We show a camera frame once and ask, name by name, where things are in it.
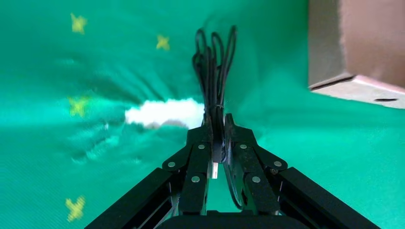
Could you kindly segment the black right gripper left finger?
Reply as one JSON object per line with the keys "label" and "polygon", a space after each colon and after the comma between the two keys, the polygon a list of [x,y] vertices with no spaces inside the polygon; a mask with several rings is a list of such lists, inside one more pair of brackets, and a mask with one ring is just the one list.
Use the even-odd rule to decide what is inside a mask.
{"label": "black right gripper left finger", "polygon": [[211,164],[210,124],[191,129],[186,145],[89,223],[88,229],[156,229],[172,213],[204,215]]}

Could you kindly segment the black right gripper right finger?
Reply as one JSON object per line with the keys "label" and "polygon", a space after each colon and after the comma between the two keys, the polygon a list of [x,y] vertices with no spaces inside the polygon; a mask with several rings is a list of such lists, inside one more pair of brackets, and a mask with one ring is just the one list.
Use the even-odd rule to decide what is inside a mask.
{"label": "black right gripper right finger", "polygon": [[251,129],[225,116],[233,192],[257,229],[374,229],[376,225],[287,162],[258,145]]}

